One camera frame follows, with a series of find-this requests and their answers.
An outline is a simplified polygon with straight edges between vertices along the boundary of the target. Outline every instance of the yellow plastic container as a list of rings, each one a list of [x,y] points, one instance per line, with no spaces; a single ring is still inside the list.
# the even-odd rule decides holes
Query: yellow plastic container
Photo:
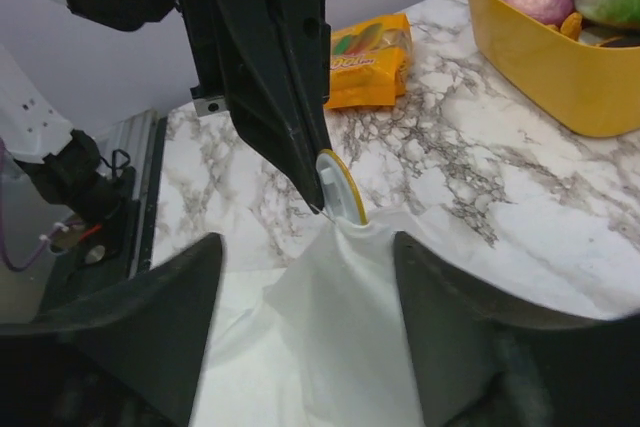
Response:
[[[575,42],[501,0],[469,0],[476,44],[507,79],[572,131],[640,128],[640,47]]]

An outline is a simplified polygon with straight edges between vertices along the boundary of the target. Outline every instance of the orange snack bag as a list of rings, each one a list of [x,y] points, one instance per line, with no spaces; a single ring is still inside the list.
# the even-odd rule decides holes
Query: orange snack bag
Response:
[[[395,105],[406,92],[411,32],[405,14],[383,15],[331,35],[326,109]]]

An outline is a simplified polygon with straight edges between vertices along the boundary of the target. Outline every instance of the white cloth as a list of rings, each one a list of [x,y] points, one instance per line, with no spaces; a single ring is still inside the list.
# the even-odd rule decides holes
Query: white cloth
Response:
[[[338,219],[284,273],[229,274],[192,426],[423,425],[391,248],[417,229],[400,211]]]

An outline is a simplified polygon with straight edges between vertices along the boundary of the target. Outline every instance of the white marble surface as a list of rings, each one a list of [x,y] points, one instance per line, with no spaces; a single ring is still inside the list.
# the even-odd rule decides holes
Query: white marble surface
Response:
[[[640,133],[577,137],[477,52],[466,0],[408,11],[415,61],[394,109],[327,113],[367,208],[406,206],[460,266],[569,312],[640,307]],[[286,266],[327,220],[240,141],[227,115],[170,118],[154,263],[205,232],[228,270]]]

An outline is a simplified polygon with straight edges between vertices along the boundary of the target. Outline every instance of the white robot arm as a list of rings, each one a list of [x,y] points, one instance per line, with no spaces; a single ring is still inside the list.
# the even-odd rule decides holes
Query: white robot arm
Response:
[[[13,158],[42,164],[71,142],[72,130],[0,44],[0,139]]]

